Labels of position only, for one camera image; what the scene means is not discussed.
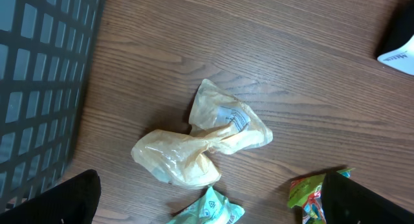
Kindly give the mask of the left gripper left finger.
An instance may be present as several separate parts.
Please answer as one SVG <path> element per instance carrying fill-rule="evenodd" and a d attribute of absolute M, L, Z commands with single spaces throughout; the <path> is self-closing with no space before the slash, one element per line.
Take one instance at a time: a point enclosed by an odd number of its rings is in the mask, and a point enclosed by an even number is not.
<path fill-rule="evenodd" d="M 96 170 L 86 170 L 1 214 L 1 224 L 91 224 L 101 196 Z"/>

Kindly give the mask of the beige snack bag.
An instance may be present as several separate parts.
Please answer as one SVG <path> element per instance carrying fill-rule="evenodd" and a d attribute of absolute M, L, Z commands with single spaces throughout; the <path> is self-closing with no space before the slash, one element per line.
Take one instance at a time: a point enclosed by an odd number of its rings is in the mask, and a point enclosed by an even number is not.
<path fill-rule="evenodd" d="M 148 133 L 132 148 L 133 160 L 161 182 L 200 189 L 221 178 L 207 151 L 231 155 L 273 140 L 250 106 L 208 79 L 197 90 L 189 123 L 189 134 L 161 129 Z"/>

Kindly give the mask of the white barcode scanner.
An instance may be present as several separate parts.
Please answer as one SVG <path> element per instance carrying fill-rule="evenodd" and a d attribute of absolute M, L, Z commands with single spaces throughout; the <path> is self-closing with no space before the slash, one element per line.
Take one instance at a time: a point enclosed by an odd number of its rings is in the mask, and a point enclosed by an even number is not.
<path fill-rule="evenodd" d="M 376 59 L 400 72 L 413 75 L 413 0 L 393 14 Z"/>

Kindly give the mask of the green gummy candy bag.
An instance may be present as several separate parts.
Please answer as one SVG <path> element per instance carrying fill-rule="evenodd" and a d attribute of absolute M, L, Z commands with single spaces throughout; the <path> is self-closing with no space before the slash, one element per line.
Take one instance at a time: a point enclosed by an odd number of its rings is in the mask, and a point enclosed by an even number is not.
<path fill-rule="evenodd" d="M 353 217 L 348 208 L 342 206 L 340 195 L 343 190 L 338 185 L 323 187 L 326 173 L 293 180 L 290 184 L 289 208 L 300 207 L 302 209 L 302 223 L 325 224 L 327 222 L 323 201 L 329 202 L 327 208 L 332 208 L 329 214 L 340 221 L 353 222 Z"/>

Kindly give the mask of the dark grey plastic basket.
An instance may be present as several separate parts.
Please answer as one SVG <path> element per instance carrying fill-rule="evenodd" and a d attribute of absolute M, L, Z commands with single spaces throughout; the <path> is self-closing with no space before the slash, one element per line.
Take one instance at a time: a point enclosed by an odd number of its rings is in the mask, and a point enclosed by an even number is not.
<path fill-rule="evenodd" d="M 71 165 L 105 0 L 1 0 L 1 211 Z"/>

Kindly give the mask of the mint green snack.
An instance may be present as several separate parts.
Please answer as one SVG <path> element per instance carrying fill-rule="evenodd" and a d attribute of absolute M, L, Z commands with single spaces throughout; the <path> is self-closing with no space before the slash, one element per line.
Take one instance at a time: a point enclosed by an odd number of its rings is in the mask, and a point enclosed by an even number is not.
<path fill-rule="evenodd" d="M 201 198 L 174 216 L 168 224 L 234 224 L 244 214 L 243 207 L 231 203 L 211 186 Z"/>

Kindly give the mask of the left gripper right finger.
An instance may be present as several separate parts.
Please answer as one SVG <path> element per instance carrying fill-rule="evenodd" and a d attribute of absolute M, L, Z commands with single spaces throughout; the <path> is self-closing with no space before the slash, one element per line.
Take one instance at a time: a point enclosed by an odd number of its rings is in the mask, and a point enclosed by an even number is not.
<path fill-rule="evenodd" d="M 413 224 L 413 213 L 338 172 L 325 176 L 321 203 L 327 224 Z"/>

